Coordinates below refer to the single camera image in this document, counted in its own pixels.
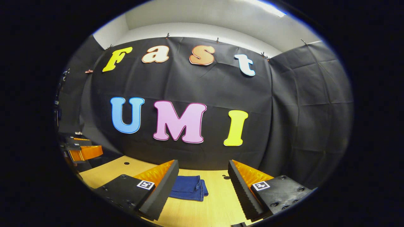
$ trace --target black backdrop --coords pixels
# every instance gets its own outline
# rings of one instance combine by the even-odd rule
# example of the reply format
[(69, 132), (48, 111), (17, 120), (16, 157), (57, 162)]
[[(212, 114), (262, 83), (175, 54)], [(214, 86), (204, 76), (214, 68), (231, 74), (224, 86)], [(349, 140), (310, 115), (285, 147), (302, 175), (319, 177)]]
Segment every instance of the black backdrop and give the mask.
[[(142, 63), (146, 50), (158, 45), (170, 48), (169, 59)], [(215, 48), (212, 64), (189, 62), (197, 45)], [(132, 52), (115, 69), (102, 72), (113, 51), (130, 46)], [(100, 57), (88, 56), (94, 62), (91, 75), (84, 74), (84, 69), (72, 71), (66, 81), (65, 92), (70, 95), (61, 97), (60, 102), (68, 105), (67, 109), (80, 109), (80, 113), (64, 114), (60, 131), (73, 133), (67, 126), (79, 126), (76, 131), (103, 145), (107, 152), (155, 164), (177, 159), (180, 168), (201, 170), (227, 169), (228, 160), (234, 159), (273, 176), (286, 174), (309, 188), (319, 186), (345, 152), (353, 116), (351, 88), (339, 60), (323, 42), (292, 49), (269, 62), (244, 48), (185, 37), (137, 40), (103, 52), (89, 37), (80, 49), (72, 61), (86, 58), (90, 50)], [(241, 72), (235, 54), (246, 54), (254, 62), (251, 69), (255, 76)], [(72, 62), (68, 66), (82, 68)], [(141, 127), (136, 133), (125, 134), (114, 128), (113, 97), (145, 99)], [(190, 103), (207, 105), (202, 119), (204, 142), (154, 139), (154, 102), (158, 100), (171, 101), (179, 116)], [(124, 104), (124, 122), (132, 121), (131, 109), (129, 103)], [(223, 141), (231, 122), (228, 112), (233, 109), (247, 112), (248, 118), (243, 144), (228, 147)], [(70, 113), (74, 117), (65, 120)]]

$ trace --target orange letter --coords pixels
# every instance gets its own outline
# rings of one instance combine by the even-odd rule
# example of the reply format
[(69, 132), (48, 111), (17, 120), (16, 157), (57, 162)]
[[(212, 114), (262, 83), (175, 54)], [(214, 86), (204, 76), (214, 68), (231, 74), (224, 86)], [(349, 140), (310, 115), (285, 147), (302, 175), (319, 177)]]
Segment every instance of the orange letter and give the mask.
[(215, 57), (211, 55), (214, 52), (215, 49), (211, 46), (196, 46), (192, 49), (189, 61), (195, 65), (210, 65), (215, 60)]
[(162, 63), (168, 60), (168, 46), (153, 46), (147, 50), (148, 54), (145, 54), (142, 58), (143, 63), (157, 62)]

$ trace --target white wall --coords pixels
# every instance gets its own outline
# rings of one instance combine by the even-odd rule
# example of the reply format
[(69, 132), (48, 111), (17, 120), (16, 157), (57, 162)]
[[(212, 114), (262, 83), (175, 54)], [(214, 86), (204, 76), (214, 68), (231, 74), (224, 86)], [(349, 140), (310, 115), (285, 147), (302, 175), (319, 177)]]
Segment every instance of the white wall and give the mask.
[(281, 53), (281, 51), (273, 46), (244, 33), (224, 27), (200, 23), (162, 23), (139, 27), (127, 31), (125, 35), (112, 44), (118, 45), (135, 40), (165, 37), (167, 33), (170, 33), (170, 37), (193, 37), (214, 41), (219, 38), (219, 42), (240, 46), (259, 54), (265, 52), (264, 54), (270, 58)]
[(214, 25), (244, 33), (282, 52), (304, 45), (300, 39), (306, 43), (321, 40), (304, 22), (288, 12), (279, 17), (271, 13), (269, 6), (263, 2), (265, 1), (153, 0), (129, 10), (125, 15), (129, 30), (162, 23)]
[(101, 47), (106, 49), (111, 44), (116, 45), (116, 42), (124, 36), (128, 30), (126, 16), (122, 14), (94, 32), (93, 36)]

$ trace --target folded jeans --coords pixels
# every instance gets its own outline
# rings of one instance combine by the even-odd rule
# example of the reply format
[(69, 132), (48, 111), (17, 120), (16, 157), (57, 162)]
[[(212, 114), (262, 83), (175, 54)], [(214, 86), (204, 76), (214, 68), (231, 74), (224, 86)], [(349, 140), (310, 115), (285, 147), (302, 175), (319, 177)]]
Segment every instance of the folded jeans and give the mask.
[(200, 176), (177, 176), (169, 197), (203, 201), (209, 195), (205, 181)]

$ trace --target pink letter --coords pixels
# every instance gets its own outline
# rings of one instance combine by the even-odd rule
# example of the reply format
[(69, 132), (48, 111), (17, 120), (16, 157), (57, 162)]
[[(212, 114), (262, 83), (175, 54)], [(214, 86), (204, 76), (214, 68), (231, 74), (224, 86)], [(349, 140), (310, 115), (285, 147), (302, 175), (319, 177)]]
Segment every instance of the pink letter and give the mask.
[(177, 140), (181, 132), (186, 127), (182, 141), (186, 143), (202, 143), (201, 136), (202, 114), (206, 111), (206, 105), (201, 103), (191, 103), (187, 106), (181, 118), (175, 112), (174, 106), (169, 101), (157, 101), (154, 103), (157, 109), (157, 132), (153, 138), (157, 140), (168, 140), (166, 126), (173, 137)]

